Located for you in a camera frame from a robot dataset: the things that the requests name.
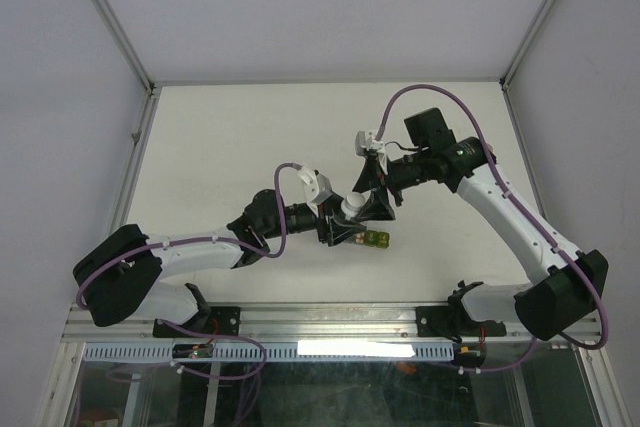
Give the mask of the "multicolour weekly pill organizer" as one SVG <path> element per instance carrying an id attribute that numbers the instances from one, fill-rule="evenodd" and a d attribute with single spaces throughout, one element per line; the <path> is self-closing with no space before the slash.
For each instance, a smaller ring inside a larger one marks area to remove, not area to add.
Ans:
<path id="1" fill-rule="evenodd" d="M 390 246 L 390 234 L 384 231 L 366 230 L 351 236 L 348 242 L 359 246 L 387 249 Z"/>

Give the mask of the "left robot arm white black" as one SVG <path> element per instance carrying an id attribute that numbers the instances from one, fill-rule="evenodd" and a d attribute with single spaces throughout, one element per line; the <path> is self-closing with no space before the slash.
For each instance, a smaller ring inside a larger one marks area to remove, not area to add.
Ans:
<path id="1" fill-rule="evenodd" d="M 186 237 L 151 236 L 136 224 L 124 225 L 74 267 L 76 303 L 98 327 L 140 316 L 167 320 L 188 335 L 201 334 L 210 320 L 204 297 L 192 284 L 174 286 L 167 279 L 206 269 L 232 270 L 282 255 L 282 249 L 271 251 L 270 239 L 285 241 L 314 231 L 320 243 L 335 246 L 365 231 L 356 221 L 367 201 L 364 195 L 322 196 L 316 206 L 286 206 L 275 190 L 265 189 L 227 226 Z"/>

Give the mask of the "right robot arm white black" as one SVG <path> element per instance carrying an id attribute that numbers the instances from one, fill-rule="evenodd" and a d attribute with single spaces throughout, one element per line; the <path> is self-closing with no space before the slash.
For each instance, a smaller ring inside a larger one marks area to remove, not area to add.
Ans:
<path id="1" fill-rule="evenodd" d="M 370 195 L 357 221 L 392 220 L 403 190 L 435 181 L 471 205 L 507 244 L 527 283 L 492 286 L 461 283 L 449 297 L 448 325 L 469 334 L 482 322 L 518 322 L 547 341 L 596 308 L 609 264 L 598 251 L 584 252 L 552 228 L 485 155 L 476 137 L 457 140 L 442 113 L 431 108 L 406 119 L 415 150 L 389 160 L 372 131 L 360 131 L 355 151 L 365 160 L 354 186 Z"/>

